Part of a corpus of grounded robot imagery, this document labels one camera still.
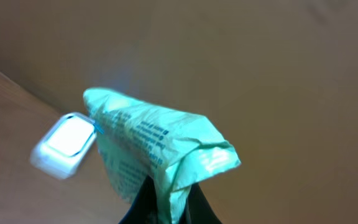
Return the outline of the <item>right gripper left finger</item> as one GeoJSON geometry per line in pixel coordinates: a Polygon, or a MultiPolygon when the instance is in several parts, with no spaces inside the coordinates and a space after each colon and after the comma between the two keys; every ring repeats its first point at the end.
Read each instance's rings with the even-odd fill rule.
{"type": "Polygon", "coordinates": [[[154,181],[147,176],[130,209],[119,224],[158,224],[157,197],[154,181]]]}

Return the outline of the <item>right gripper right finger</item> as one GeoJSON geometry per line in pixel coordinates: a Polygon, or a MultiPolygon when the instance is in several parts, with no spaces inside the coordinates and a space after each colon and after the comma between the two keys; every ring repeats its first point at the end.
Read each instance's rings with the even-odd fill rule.
{"type": "Polygon", "coordinates": [[[222,224],[198,184],[191,186],[179,224],[222,224]]]}

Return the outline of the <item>long teal wipes pack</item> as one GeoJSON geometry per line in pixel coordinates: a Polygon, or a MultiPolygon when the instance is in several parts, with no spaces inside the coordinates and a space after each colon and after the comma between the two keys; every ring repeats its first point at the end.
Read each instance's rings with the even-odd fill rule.
{"type": "Polygon", "coordinates": [[[113,189],[132,203],[147,177],[160,223],[178,223],[191,185],[240,166],[234,146],[205,116],[140,101],[106,88],[83,93],[113,189]]]}

